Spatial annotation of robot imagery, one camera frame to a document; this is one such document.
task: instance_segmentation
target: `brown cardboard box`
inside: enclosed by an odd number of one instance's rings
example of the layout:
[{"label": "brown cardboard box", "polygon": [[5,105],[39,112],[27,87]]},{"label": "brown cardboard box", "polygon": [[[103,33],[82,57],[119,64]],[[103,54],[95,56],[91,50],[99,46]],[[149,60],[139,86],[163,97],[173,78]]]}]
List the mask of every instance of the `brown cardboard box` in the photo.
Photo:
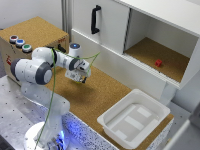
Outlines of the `brown cardboard box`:
[{"label": "brown cardboard box", "polygon": [[23,53],[22,49],[16,48],[14,44],[9,43],[9,38],[12,35],[17,35],[19,39],[25,40],[26,44],[30,44],[34,50],[37,47],[51,46],[58,47],[61,44],[63,48],[69,51],[69,35],[56,26],[43,20],[40,17],[35,17],[24,21],[17,25],[11,26],[0,31],[0,50],[6,74],[16,81],[11,74],[10,65],[16,58],[31,59],[32,53]]}]

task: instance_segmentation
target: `white plastic bin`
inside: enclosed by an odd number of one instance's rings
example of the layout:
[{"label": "white plastic bin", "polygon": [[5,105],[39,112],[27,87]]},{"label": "white plastic bin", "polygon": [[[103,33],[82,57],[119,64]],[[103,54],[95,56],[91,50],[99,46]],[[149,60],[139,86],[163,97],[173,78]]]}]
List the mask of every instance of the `white plastic bin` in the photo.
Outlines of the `white plastic bin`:
[{"label": "white plastic bin", "polygon": [[105,133],[122,147],[135,149],[169,113],[169,108],[134,89],[97,121]]}]

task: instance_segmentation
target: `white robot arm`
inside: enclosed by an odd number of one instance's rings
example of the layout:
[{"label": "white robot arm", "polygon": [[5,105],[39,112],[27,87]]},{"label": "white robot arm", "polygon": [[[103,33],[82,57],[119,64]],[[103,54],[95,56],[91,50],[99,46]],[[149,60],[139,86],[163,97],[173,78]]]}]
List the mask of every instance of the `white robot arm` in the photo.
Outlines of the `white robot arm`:
[{"label": "white robot arm", "polygon": [[[22,83],[22,94],[27,99],[47,108],[50,106],[52,92],[44,85],[49,83],[52,78],[51,68],[54,66],[54,62],[56,66],[66,68],[67,71],[65,76],[74,81],[85,83],[86,78],[91,75],[89,63],[84,59],[78,59],[82,57],[80,45],[71,44],[68,56],[55,51],[54,49],[53,55],[54,60],[51,48],[39,47],[33,51],[32,60],[16,59],[11,64],[12,74]],[[69,111],[69,108],[70,103],[65,98],[55,93],[50,115],[40,138],[39,146],[36,150],[51,149],[49,143],[53,141],[55,142],[57,135],[61,134],[61,116],[66,114]],[[26,137],[28,135],[25,136],[25,139],[28,139],[25,141],[25,150],[32,150],[35,148],[35,140],[39,138],[40,133],[41,129],[34,139]],[[64,142],[62,144],[62,148],[66,149]]]}]

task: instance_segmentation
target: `small red object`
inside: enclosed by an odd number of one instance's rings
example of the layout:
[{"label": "small red object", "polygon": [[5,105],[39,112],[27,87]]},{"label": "small red object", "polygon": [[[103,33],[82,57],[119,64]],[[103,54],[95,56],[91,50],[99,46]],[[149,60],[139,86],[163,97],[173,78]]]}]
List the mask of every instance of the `small red object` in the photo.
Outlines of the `small red object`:
[{"label": "small red object", "polygon": [[160,67],[161,64],[162,64],[162,60],[160,60],[160,59],[156,60],[155,65],[157,67]]}]

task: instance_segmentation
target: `door handle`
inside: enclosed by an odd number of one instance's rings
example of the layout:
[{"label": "door handle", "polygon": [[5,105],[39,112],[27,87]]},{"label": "door handle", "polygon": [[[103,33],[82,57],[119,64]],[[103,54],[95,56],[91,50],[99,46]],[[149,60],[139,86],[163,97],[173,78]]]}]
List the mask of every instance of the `door handle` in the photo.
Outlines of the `door handle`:
[{"label": "door handle", "polygon": [[96,12],[101,10],[101,7],[96,5],[96,8],[92,10],[92,21],[91,21],[91,31],[92,34],[98,33],[100,30],[96,28]]}]

